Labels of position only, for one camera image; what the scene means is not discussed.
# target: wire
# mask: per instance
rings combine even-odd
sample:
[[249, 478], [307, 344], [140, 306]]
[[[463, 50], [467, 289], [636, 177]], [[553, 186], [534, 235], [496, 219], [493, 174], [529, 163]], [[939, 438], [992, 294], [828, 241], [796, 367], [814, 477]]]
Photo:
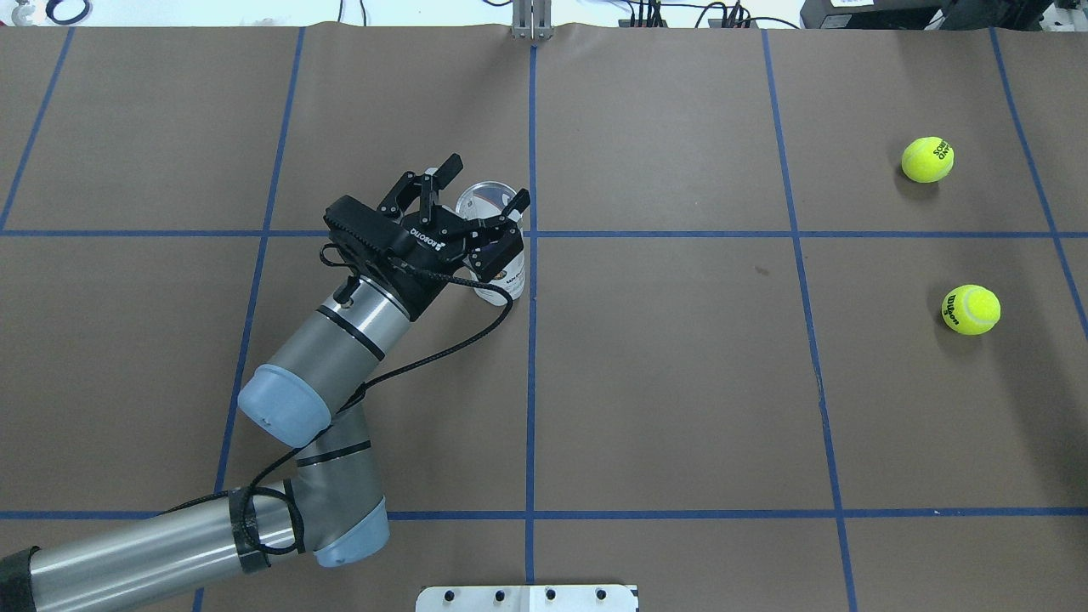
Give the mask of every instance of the wire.
[[784, 23], [786, 25], [792, 27], [793, 29], [801, 29], [801, 27], [799, 27], [799, 26], [796, 26], [796, 25], [794, 25], [794, 24], [792, 24], [792, 23], [790, 23], [790, 22], [788, 22], [786, 20], [780, 20], [778, 17], [747, 17], [747, 19], [744, 19], [744, 20], [741, 20], [741, 21], [737, 22], [737, 24], [740, 25], [742, 23], [751, 23], [751, 22], [755, 22], [755, 21], [768, 21], [768, 22]]
[[634, 25], [634, 4], [631, 3], [631, 0], [622, 0], [622, 1], [627, 3], [627, 8], [628, 9], [631, 9], [631, 25], [633, 26]]
[[714, 7], [721, 7], [721, 20], [725, 21], [727, 19], [726, 13], [729, 10], [729, 7], [726, 7], [725, 2], [710, 2], [706, 7], [703, 7], [703, 12], [700, 13], [698, 19], [695, 20], [695, 27], [698, 27], [698, 24], [703, 23], [703, 17], [706, 16], [706, 12]]
[[[330, 259], [327, 259], [325, 257], [324, 252], [330, 246], [335, 246], [335, 245], [326, 244], [326, 245], [324, 245], [321, 248], [321, 252], [320, 252], [321, 262], [324, 264], [324, 265], [326, 265], [326, 266], [334, 267], [334, 268], [335, 267], [344, 267], [344, 266], [346, 266], [346, 264], [332, 261], [332, 260], [330, 260]], [[397, 369], [395, 369], [393, 371], [386, 372], [386, 374], [384, 374], [384, 375], [382, 375], [382, 376], [380, 376], [380, 377], [378, 377], [378, 378], [375, 378], [373, 380], [370, 380], [368, 382], [363, 382], [362, 384], [359, 385], [358, 389], [356, 389], [355, 393], [353, 393], [351, 396], [348, 397], [347, 402], [345, 402], [345, 404], [338, 411], [336, 411], [336, 414], [343, 413], [343, 412], [348, 411], [348, 409], [355, 407], [356, 405], [358, 405], [359, 402], [361, 402], [363, 400], [363, 397], [367, 396], [367, 391], [370, 390], [371, 388], [373, 388], [375, 384], [382, 383], [382, 382], [384, 382], [386, 380], [390, 380], [391, 378], [394, 378], [394, 377], [400, 376], [403, 374], [409, 372], [409, 371], [411, 371], [411, 370], [413, 370], [416, 368], [419, 368], [419, 367], [425, 366], [428, 364], [432, 364], [434, 362], [437, 362], [438, 359], [441, 359], [443, 357], [448, 357], [449, 355], [453, 355], [454, 353], [456, 353], [456, 352], [458, 352], [458, 351], [460, 351], [462, 348], [466, 348], [466, 347], [470, 346], [471, 344], [474, 344], [475, 342], [480, 341], [485, 335], [487, 335], [489, 333], [491, 333], [492, 331], [494, 331], [495, 328], [497, 328], [499, 325], [502, 325], [503, 321], [506, 320], [507, 315], [509, 315], [510, 310], [514, 308], [514, 297], [506, 290], [504, 290], [503, 287], [500, 287], [498, 285], [495, 285], [495, 284], [492, 284], [492, 283], [482, 283], [482, 282], [479, 282], [479, 281], [473, 281], [473, 280], [468, 280], [468, 279], [459, 279], [457, 277], [453, 277], [453, 276], [449, 276], [449, 274], [442, 274], [442, 273], [438, 273], [438, 272], [432, 272], [430, 270], [421, 270], [421, 269], [412, 266], [411, 264], [408, 264], [407, 261], [404, 261], [403, 259], [398, 259], [398, 258], [387, 258], [387, 260], [394, 267], [396, 267], [396, 268], [398, 268], [400, 270], [404, 270], [405, 272], [407, 272], [407, 273], [409, 273], [409, 274], [411, 274], [413, 277], [420, 277], [420, 278], [430, 279], [430, 280], [443, 281], [443, 282], [446, 282], [446, 283], [457, 284], [457, 285], [461, 285], [461, 286], [468, 286], [468, 287], [472, 287], [472, 289], [483, 289], [483, 290], [494, 291], [494, 292], [496, 292], [496, 293], [498, 293], [499, 295], [503, 296], [503, 299], [506, 301], [506, 305], [503, 307], [503, 310], [498, 314], [498, 316], [495, 317], [495, 320], [491, 322], [491, 325], [489, 325], [484, 329], [478, 331], [477, 333], [472, 334], [472, 336], [470, 336], [470, 338], [468, 338], [466, 340], [462, 340], [461, 342], [458, 342], [457, 344], [450, 346], [449, 348], [446, 348], [444, 351], [440, 351], [440, 352], [437, 352], [437, 353], [435, 353], [435, 354], [433, 354], [433, 355], [431, 355], [429, 357], [424, 357], [424, 358], [419, 359], [417, 362], [412, 362], [412, 363], [408, 364], [407, 366], [401, 366], [401, 367], [399, 367], [399, 368], [397, 368]], [[248, 543], [255, 550], [258, 550], [258, 551], [260, 551], [260, 552], [262, 552], [264, 554], [271, 554], [271, 555], [289, 554], [289, 553], [292, 553], [294, 551], [298, 551], [299, 553], [304, 552], [305, 546], [306, 546], [305, 544], [306, 524], [305, 524], [305, 522], [302, 519], [302, 513], [301, 513], [301, 511], [298, 510], [297, 502], [295, 502], [295, 500], [290, 495], [287, 495], [286, 493], [283, 493], [283, 492], [276, 490], [276, 489], [271, 489], [271, 488], [268, 488], [268, 487], [261, 487], [260, 484], [261, 484], [262, 480], [264, 480], [265, 478], [268, 478], [268, 476], [270, 474], [272, 474], [273, 472], [275, 472], [276, 468], [279, 468], [281, 465], [283, 465], [284, 463], [290, 461], [292, 457], [294, 457], [295, 455], [297, 455], [298, 453], [300, 453], [305, 448], [309, 446], [314, 441], [317, 441], [319, 438], [321, 438], [322, 436], [324, 436], [326, 431], [329, 431], [330, 429], [332, 429], [332, 427], [333, 426], [330, 425], [329, 427], [322, 429], [317, 436], [314, 436], [306, 444], [304, 444], [304, 445], [301, 445], [301, 446], [299, 446], [297, 449], [292, 449], [288, 453], [284, 454], [283, 456], [281, 456], [276, 461], [274, 461], [271, 464], [269, 464], [268, 467], [265, 467], [264, 469], [262, 469], [261, 473], [258, 474], [257, 477], [255, 477], [249, 482], [249, 485], [246, 486], [243, 489], [242, 504], [240, 505], [243, 507], [243, 511], [242, 511], [242, 513], [243, 513], [242, 514], [242, 522], [243, 522], [244, 525], [250, 525], [250, 524], [256, 525], [256, 523], [257, 523], [257, 511], [256, 511], [256, 509], [254, 509], [254, 507], [250, 506], [250, 502], [257, 495], [264, 495], [264, 497], [269, 497], [269, 498], [273, 498], [273, 499], [280, 500], [280, 501], [282, 501], [284, 503], [284, 505], [286, 505], [286, 507], [287, 507], [287, 514], [290, 517], [290, 528], [292, 528], [292, 531], [294, 533], [294, 536], [295, 536], [294, 542], [292, 542], [292, 544], [288, 546], [288, 547], [270, 547], [270, 546], [264, 544], [264, 543], [262, 543], [260, 541], [259, 534], [255, 536], [251, 533], [250, 529], [248, 529], [248, 528], [242, 529], [242, 535], [243, 535], [243, 538], [245, 538], [246, 543]], [[165, 512], [162, 512], [161, 514], [169, 514], [171, 512], [177, 512], [180, 510], [185, 510], [187, 507], [193, 507], [195, 505], [199, 505], [199, 504], [202, 504], [202, 503], [206, 503], [206, 502], [210, 502], [210, 501], [213, 501], [213, 500], [222, 499], [222, 498], [225, 498], [225, 497], [227, 497], [230, 494], [231, 494], [230, 491], [217, 491], [214, 493], [211, 493], [210, 495], [205, 495], [202, 498], [197, 498], [195, 500], [187, 501], [187, 502], [185, 502], [185, 503], [183, 503], [181, 505], [176, 505], [176, 506], [174, 506], [174, 507], [172, 507], [172, 509], [170, 509], [170, 510], [168, 510]]]
[[[362, 25], [370, 25], [370, 23], [368, 23], [370, 20], [367, 19], [367, 5], [362, 3], [362, 0], [359, 0], [359, 9], [362, 11]], [[341, 10], [338, 13], [336, 13], [336, 23], [341, 23], [343, 21], [344, 21], [344, 0], [341, 0]]]
[[378, 378], [375, 378], [375, 379], [373, 379], [371, 381], [363, 382], [362, 384], [359, 385], [358, 389], [356, 389], [355, 393], [351, 394], [351, 396], [348, 399], [347, 403], [345, 403], [344, 407], [342, 407], [338, 412], [344, 412], [344, 411], [346, 411], [346, 409], [355, 406], [359, 402], [361, 402], [362, 399], [367, 396], [367, 391], [370, 390], [375, 384], [379, 384], [381, 382], [385, 382], [386, 380], [388, 380], [388, 379], [391, 379], [393, 377], [400, 376], [400, 375], [403, 375], [405, 372], [409, 372], [409, 371], [411, 371], [411, 370], [413, 370], [416, 368], [419, 368], [419, 367], [425, 366], [428, 364], [437, 362], [438, 359], [441, 359], [443, 357], [448, 357], [449, 355], [453, 355], [454, 353], [456, 353], [456, 352], [458, 352], [458, 351], [460, 351], [462, 348], [466, 348], [469, 345], [478, 342], [479, 340], [483, 339], [483, 336], [485, 336], [489, 333], [491, 333], [492, 331], [494, 331], [495, 328], [497, 328], [499, 325], [502, 325], [503, 321], [506, 319], [506, 316], [510, 314], [510, 309], [514, 308], [514, 297], [511, 297], [510, 294], [506, 292], [506, 290], [504, 290], [503, 287], [500, 287], [498, 285], [495, 285], [495, 284], [492, 284], [492, 283], [482, 283], [482, 282], [479, 282], [479, 281], [472, 281], [472, 280], [468, 280], [468, 279], [459, 279], [457, 277], [450, 277], [449, 274], [440, 274], [438, 272], [432, 272], [430, 270], [420, 270], [419, 268], [416, 268], [411, 264], [408, 264], [407, 261], [399, 260], [399, 259], [396, 260], [396, 261], [391, 261], [391, 262], [395, 267], [400, 268], [401, 270], [408, 272], [409, 274], [412, 274], [413, 277], [422, 277], [422, 278], [425, 278], [425, 279], [444, 281], [444, 282], [447, 282], [447, 283], [450, 283], [450, 284], [457, 284], [457, 285], [461, 285], [461, 286], [469, 286], [469, 287], [472, 287], [472, 289], [483, 289], [483, 290], [487, 290], [487, 291], [494, 291], [495, 293], [497, 293], [497, 294], [499, 294], [499, 295], [503, 296], [503, 299], [506, 301], [506, 305], [503, 306], [503, 311], [499, 313], [497, 317], [495, 317], [495, 320], [492, 321], [491, 325], [489, 325], [487, 327], [485, 327], [482, 330], [478, 331], [471, 338], [469, 338], [467, 340], [463, 340], [463, 341], [461, 341], [461, 342], [459, 342], [459, 343], [450, 346], [449, 348], [446, 348], [445, 351], [440, 351], [440, 352], [431, 355], [430, 357], [424, 357], [424, 358], [422, 358], [422, 359], [420, 359], [418, 362], [412, 362], [411, 364], [408, 364], [407, 366], [403, 366], [403, 367], [399, 367], [399, 368], [397, 368], [397, 369], [395, 369], [393, 371], [383, 374], [382, 376], [380, 376], [380, 377], [378, 377]]

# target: robotiq logo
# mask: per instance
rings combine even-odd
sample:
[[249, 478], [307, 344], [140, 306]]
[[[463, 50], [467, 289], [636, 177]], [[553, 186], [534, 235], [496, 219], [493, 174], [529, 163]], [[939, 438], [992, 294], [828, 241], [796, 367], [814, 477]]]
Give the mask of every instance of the robotiq logo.
[[423, 241], [423, 243], [424, 243], [424, 244], [426, 244], [428, 246], [430, 246], [431, 248], [433, 248], [433, 249], [435, 249], [435, 250], [442, 250], [442, 248], [443, 248], [444, 246], [446, 246], [446, 243], [444, 243], [444, 242], [438, 242], [438, 241], [436, 241], [436, 240], [432, 238], [431, 236], [429, 236], [429, 235], [426, 235], [426, 234], [424, 234], [424, 233], [420, 232], [420, 231], [419, 231], [419, 230], [417, 230], [416, 228], [411, 228], [410, 230], [408, 230], [408, 232], [409, 232], [409, 233], [410, 233], [411, 235], [416, 236], [417, 238], [419, 238], [419, 240]]

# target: grid line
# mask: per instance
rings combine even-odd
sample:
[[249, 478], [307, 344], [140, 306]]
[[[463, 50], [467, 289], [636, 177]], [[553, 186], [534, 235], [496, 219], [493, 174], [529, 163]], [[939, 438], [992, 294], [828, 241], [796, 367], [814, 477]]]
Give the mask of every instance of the grid line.
[[[580, 238], [789, 238], [790, 230], [524, 230], [528, 238], [580, 240]], [[0, 230], [0, 237], [185, 237], [185, 238], [233, 238], [272, 237], [309, 238], [326, 237], [327, 230]], [[1063, 240], [1088, 238], [1088, 232], [937, 232], [897, 230], [799, 230], [803, 238], [866, 238], [866, 240], [1051, 240], [1055, 235]]]
[[30, 161], [30, 151], [34, 150], [34, 143], [38, 139], [38, 131], [41, 130], [41, 122], [45, 120], [46, 111], [49, 109], [49, 101], [53, 98], [53, 90], [57, 88], [61, 70], [64, 68], [64, 59], [67, 58], [67, 52], [72, 47], [72, 39], [74, 37], [75, 28], [70, 27], [67, 34], [64, 36], [64, 44], [61, 46], [61, 51], [57, 54], [57, 65], [53, 66], [53, 74], [49, 77], [46, 94], [41, 97], [41, 106], [38, 107], [38, 114], [35, 115], [34, 124], [30, 126], [30, 135], [27, 136], [26, 146], [23, 147], [23, 156], [18, 158], [18, 167], [15, 169], [15, 175], [11, 180], [11, 188], [8, 191], [8, 198], [3, 204], [3, 211], [0, 211], [0, 230], [3, 230], [4, 225], [8, 224], [8, 217], [11, 215], [12, 207], [15, 206], [15, 194], [18, 192], [18, 184], [23, 181], [23, 172], [26, 171], [26, 164]]
[[280, 124], [280, 140], [276, 145], [275, 161], [272, 167], [272, 179], [269, 182], [269, 197], [264, 207], [264, 223], [261, 228], [261, 241], [257, 248], [257, 261], [254, 264], [254, 279], [249, 287], [249, 304], [246, 306], [246, 319], [242, 329], [242, 342], [238, 347], [238, 363], [234, 371], [234, 385], [231, 390], [231, 405], [226, 413], [226, 425], [223, 428], [223, 443], [220, 448], [219, 467], [215, 470], [215, 487], [213, 492], [223, 489], [226, 478], [226, 464], [231, 454], [231, 439], [234, 434], [234, 420], [238, 413], [238, 393], [242, 390], [242, 378], [246, 369], [246, 357], [249, 353], [249, 336], [252, 333], [254, 314], [257, 309], [257, 297], [260, 293], [261, 276], [264, 271], [264, 256], [268, 253], [269, 235], [272, 227], [272, 212], [275, 208], [275, 195], [280, 183], [280, 168], [283, 166], [283, 151], [287, 146], [287, 128], [290, 125], [290, 108], [295, 101], [295, 86], [298, 83], [298, 66], [302, 59], [302, 44], [306, 40], [306, 28], [298, 28], [295, 41], [295, 57], [290, 69], [290, 81], [287, 85], [287, 100], [284, 103], [283, 121]]
[[1013, 99], [1012, 85], [1009, 83], [1009, 73], [1005, 72], [1005, 60], [1001, 54], [1001, 42], [998, 41], [998, 30], [990, 27], [990, 44], [993, 46], [993, 58], [998, 62], [998, 74], [1001, 75], [1001, 86], [1005, 91], [1005, 102], [1009, 105], [1009, 114], [1012, 117], [1013, 126], [1016, 128], [1016, 137], [1019, 138], [1021, 148], [1024, 149], [1024, 157], [1027, 160], [1027, 168], [1031, 172], [1031, 182], [1035, 183], [1035, 193], [1039, 196], [1039, 206], [1042, 207], [1042, 215], [1047, 218], [1047, 225], [1050, 228], [1050, 237], [1054, 241], [1054, 250], [1058, 253], [1058, 260], [1062, 265], [1062, 273], [1065, 274], [1065, 282], [1070, 286], [1070, 294], [1073, 296], [1073, 305], [1077, 309], [1077, 317], [1080, 319], [1080, 331], [1088, 339], [1088, 318], [1085, 317], [1085, 307], [1080, 302], [1080, 292], [1077, 291], [1077, 283], [1073, 280], [1073, 270], [1070, 261], [1065, 258], [1065, 248], [1062, 247], [1062, 238], [1058, 233], [1058, 223], [1054, 222], [1054, 215], [1050, 210], [1050, 200], [1047, 199], [1047, 192], [1042, 188], [1042, 179], [1039, 176], [1039, 169], [1036, 168], [1035, 157], [1031, 155], [1031, 146], [1027, 143], [1027, 135], [1024, 133], [1024, 125], [1019, 120], [1019, 112], [1016, 110], [1016, 100]]
[[842, 558], [842, 575], [846, 589], [846, 604], [851, 612], [857, 611], [857, 596], [854, 589], [854, 571], [850, 561], [850, 542], [846, 538], [846, 519], [842, 512], [842, 491], [839, 488], [839, 470], [834, 458], [834, 441], [831, 437], [831, 419], [827, 411], [827, 394], [824, 392], [824, 374], [820, 369], [819, 346], [816, 343], [816, 326], [813, 322], [812, 301], [808, 296], [808, 278], [805, 273], [804, 254], [801, 250], [801, 232], [798, 229], [798, 213], [793, 205], [793, 186], [790, 182], [790, 163], [786, 155], [786, 138], [782, 135], [782, 118], [778, 107], [778, 91], [775, 87], [775, 64], [770, 53], [767, 30], [761, 30], [763, 56], [767, 64], [767, 87], [770, 93], [770, 110], [775, 119], [775, 137], [778, 140], [778, 161], [782, 170], [782, 188], [786, 193], [786, 208], [790, 215], [790, 233], [793, 240], [793, 257], [798, 267], [798, 282], [801, 286], [801, 305], [805, 313], [808, 332], [808, 353], [816, 375], [819, 415], [824, 430], [824, 451], [827, 455], [828, 479], [831, 486], [831, 501], [834, 504], [834, 522], [839, 533], [839, 554]]
[[[963, 518], [1086, 516], [1088, 506], [948, 506], [767, 510], [536, 510], [534, 521], [763, 521], [786, 518]], [[143, 521], [161, 511], [141, 510], [5, 510], [0, 521]], [[524, 521], [520, 510], [391, 511], [390, 521]]]
[[529, 370], [526, 391], [526, 584], [536, 579], [534, 513], [536, 510], [536, 277], [540, 249], [536, 248], [536, 45], [529, 48]]

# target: yellow tennis ball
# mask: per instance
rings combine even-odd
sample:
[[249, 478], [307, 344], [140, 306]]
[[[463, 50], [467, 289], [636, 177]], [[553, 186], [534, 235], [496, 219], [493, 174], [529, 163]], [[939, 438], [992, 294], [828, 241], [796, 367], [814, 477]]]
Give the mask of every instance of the yellow tennis ball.
[[1001, 302], [985, 286], [965, 284], [944, 296], [941, 316], [953, 331], [978, 335], [990, 331], [1001, 318]]
[[926, 136], [911, 143], [903, 151], [903, 174], [916, 183], [936, 183], [952, 170], [955, 154], [942, 138]]

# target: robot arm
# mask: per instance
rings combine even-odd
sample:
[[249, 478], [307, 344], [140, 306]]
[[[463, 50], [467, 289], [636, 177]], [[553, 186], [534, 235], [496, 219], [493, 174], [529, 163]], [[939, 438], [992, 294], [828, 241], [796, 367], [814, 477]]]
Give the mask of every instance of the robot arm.
[[[326, 210], [326, 248], [342, 262], [322, 260], [350, 276], [238, 395], [245, 414], [295, 449], [282, 460], [295, 460], [294, 478], [259, 486], [271, 466], [247, 488], [0, 560], [0, 612], [129, 610], [307, 551], [334, 567], [380, 550], [385, 499], [358, 403], [369, 385], [450, 351], [364, 381], [447, 283], [484, 286], [454, 272], [468, 267], [489, 282], [523, 248], [509, 216], [529, 206], [528, 192], [496, 217], [466, 220], [438, 204], [460, 170], [454, 155], [433, 174], [406, 172], [378, 210], [347, 196]], [[417, 198], [420, 210], [406, 215]]]

